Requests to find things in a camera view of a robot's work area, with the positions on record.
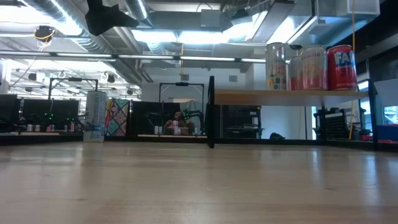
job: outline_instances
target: person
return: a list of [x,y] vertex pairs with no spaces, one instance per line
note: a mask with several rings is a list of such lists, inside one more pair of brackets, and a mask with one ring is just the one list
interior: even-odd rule
[[164,134],[174,134],[174,124],[173,121],[178,122],[178,127],[181,129],[181,135],[190,135],[195,130],[195,124],[193,124],[189,119],[182,119],[182,112],[177,111],[174,113],[174,119],[168,120],[164,126]]

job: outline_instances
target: table surface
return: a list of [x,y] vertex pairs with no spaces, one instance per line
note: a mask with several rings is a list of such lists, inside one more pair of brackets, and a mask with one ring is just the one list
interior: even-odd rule
[[215,104],[331,107],[367,96],[357,91],[215,90]]
[[398,155],[334,147],[2,146],[0,180],[7,224],[398,220]]

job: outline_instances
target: window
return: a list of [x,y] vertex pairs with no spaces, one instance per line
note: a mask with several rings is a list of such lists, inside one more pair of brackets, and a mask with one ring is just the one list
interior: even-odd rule
[[[358,84],[359,91],[368,91],[369,82],[366,80]],[[365,109],[364,119],[362,120],[362,125],[367,130],[372,130],[372,120],[371,120],[371,105],[369,102],[369,97],[360,100],[361,108]]]
[[384,108],[384,124],[398,124],[398,106],[389,106]]

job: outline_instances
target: colorful artwork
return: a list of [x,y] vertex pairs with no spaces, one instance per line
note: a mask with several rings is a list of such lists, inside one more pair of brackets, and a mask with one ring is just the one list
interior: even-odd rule
[[110,99],[106,101],[106,135],[125,136],[129,100]]

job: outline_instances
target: wooden shelf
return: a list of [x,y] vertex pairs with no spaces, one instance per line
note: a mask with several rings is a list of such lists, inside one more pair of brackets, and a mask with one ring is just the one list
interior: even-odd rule
[[215,104],[331,107],[367,96],[367,92],[354,91],[215,90]]

